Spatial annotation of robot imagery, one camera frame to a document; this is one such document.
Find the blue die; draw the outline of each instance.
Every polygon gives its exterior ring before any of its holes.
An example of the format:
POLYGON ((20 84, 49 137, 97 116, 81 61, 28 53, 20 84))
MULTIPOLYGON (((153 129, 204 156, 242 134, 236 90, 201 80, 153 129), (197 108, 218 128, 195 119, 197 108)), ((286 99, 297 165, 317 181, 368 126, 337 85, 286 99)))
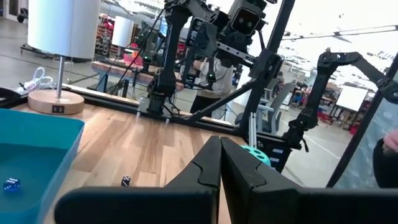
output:
POLYGON ((4 181, 2 188, 7 192, 15 192, 19 190, 20 186, 21 186, 20 180, 14 178, 8 178, 6 181, 4 181))

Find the workbench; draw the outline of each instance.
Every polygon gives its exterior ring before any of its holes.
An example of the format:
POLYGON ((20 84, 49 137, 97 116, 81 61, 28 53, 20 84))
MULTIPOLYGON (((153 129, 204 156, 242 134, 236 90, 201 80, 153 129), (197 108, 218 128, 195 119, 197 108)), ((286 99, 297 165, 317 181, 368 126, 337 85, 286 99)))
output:
MULTIPOLYGON (((138 103, 71 85, 63 87, 138 103)), ((26 104, 13 109, 34 113, 26 104)), ((120 186, 125 175, 132 178, 131 187, 163 187, 185 168, 210 136, 226 136, 179 124, 166 125, 164 122, 88 104, 82 113, 70 117, 84 121, 85 129, 77 156, 54 205, 63 194, 78 187, 120 186)), ((241 138, 227 137, 239 145, 246 144, 241 138)), ((231 223, 223 190, 220 195, 219 223, 231 223)), ((45 224, 53 224, 53 208, 47 214, 45 224)))
MULTIPOLYGON (((108 76, 112 76, 112 77, 118 77, 121 78, 123 73, 126 71, 126 69, 122 66, 119 66, 118 63, 123 63, 122 60, 118 61, 117 63, 115 63, 114 65, 112 65, 111 69, 109 69, 109 67, 111 66, 108 63, 103 63, 103 62, 99 62, 99 61, 95 61, 91 63, 91 68, 99 73, 99 83, 98 83, 98 87, 97 87, 97 91, 100 91, 102 93, 104 93, 106 91, 107 88, 107 83, 108 83, 108 76)), ((129 85, 129 82, 136 82, 136 83, 141 83, 143 85, 148 85, 153 79, 153 75, 149 75, 146 73, 142 73, 142 72, 138 72, 137 77, 136 77, 136 73, 134 72, 134 69, 137 68, 138 70, 142 69, 141 65, 136 65, 133 64, 132 67, 126 72, 125 76, 123 77, 124 82, 124 89, 125 92, 127 90, 127 87, 129 85)), ((160 67, 156 67, 156 66, 149 66, 148 72, 156 72, 158 69, 160 69, 160 67)), ((178 72, 174 72, 175 76, 177 79, 181 79, 181 76, 178 72)), ((181 91, 184 89, 184 85, 182 83, 176 83, 175 84, 175 90, 176 91, 181 91)))

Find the black robotic arm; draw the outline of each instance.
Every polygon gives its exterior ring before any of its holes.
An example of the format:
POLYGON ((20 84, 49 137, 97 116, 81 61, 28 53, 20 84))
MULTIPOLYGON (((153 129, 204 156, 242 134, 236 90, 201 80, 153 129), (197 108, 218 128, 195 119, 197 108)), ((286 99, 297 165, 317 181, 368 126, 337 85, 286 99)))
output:
POLYGON ((398 83, 386 77, 363 58, 361 54, 357 52, 325 52, 319 56, 317 64, 318 75, 305 108, 295 120, 289 122, 289 130, 282 136, 288 145, 293 148, 301 148, 300 142, 302 140, 305 150, 308 152, 308 147, 303 139, 304 132, 314 128, 318 124, 317 111, 329 78, 336 71, 337 67, 344 65, 357 67, 376 84, 380 93, 387 101, 398 104, 398 83))

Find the teal object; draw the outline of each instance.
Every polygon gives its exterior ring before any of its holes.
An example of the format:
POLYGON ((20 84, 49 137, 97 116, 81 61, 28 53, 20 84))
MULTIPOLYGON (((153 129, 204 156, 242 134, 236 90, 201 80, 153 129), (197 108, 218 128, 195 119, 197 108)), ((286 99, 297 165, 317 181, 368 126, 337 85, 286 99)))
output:
POLYGON ((77 154, 84 122, 0 109, 0 181, 22 183, 0 194, 1 223, 43 223, 77 154))
POLYGON ((268 166, 271 166, 271 161, 269 160, 268 156, 261 152, 260 150, 250 147, 250 146, 241 146, 244 150, 247 150, 252 154, 254 157, 259 159, 261 162, 267 164, 268 166))

